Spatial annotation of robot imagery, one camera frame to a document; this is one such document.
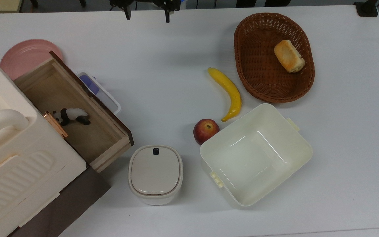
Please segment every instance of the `bin lid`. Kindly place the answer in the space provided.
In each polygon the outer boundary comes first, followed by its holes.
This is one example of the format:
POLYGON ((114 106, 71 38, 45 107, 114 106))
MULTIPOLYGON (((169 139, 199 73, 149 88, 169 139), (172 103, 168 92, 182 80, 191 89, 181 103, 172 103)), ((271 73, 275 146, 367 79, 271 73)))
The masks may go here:
POLYGON ((178 155, 168 147, 142 147, 134 153, 131 162, 131 184, 142 194, 166 194, 179 181, 178 155))

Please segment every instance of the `pink plate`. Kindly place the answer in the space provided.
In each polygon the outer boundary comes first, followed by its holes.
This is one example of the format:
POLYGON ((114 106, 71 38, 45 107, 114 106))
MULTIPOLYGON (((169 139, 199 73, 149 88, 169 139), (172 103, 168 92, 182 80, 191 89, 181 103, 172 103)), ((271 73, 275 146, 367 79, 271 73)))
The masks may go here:
POLYGON ((6 52, 1 59, 0 67, 14 81, 51 58, 49 51, 53 51, 62 60, 61 51, 53 43, 43 39, 26 40, 6 52))

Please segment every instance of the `open drawer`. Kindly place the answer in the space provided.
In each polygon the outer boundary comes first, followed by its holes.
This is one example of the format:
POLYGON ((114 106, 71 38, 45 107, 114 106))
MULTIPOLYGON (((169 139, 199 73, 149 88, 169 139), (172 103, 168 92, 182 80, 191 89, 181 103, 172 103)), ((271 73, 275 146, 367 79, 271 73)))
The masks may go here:
POLYGON ((131 132, 56 54, 50 54, 52 58, 14 83, 42 114, 63 108, 87 112, 88 126, 70 123, 62 128, 71 147, 100 172, 134 145, 131 132))

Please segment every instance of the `brown wicker basket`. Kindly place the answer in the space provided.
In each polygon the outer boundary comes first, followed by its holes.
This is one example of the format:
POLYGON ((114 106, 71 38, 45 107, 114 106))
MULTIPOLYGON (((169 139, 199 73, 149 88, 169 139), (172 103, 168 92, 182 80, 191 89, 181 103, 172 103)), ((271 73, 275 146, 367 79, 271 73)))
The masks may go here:
POLYGON ((239 78, 255 98, 291 102, 310 90, 315 75, 310 43, 291 19, 277 13, 250 15, 239 23, 234 41, 239 78), (304 58, 305 66, 299 72, 286 72, 274 54, 274 47, 282 40, 290 40, 304 58))

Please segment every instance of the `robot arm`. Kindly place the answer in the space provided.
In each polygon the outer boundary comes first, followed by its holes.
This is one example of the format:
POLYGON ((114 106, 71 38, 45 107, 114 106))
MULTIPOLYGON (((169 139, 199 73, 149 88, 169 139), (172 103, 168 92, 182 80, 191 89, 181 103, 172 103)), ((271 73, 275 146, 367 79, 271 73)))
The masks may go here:
MULTIPOLYGON (((166 14, 166 22, 170 22, 170 13, 173 11, 179 11, 181 7, 181 0, 136 0, 137 2, 154 3, 156 6, 164 9, 166 14)), ((119 7, 125 11, 127 20, 131 19, 130 5, 134 0, 109 0, 110 5, 113 7, 119 7)))

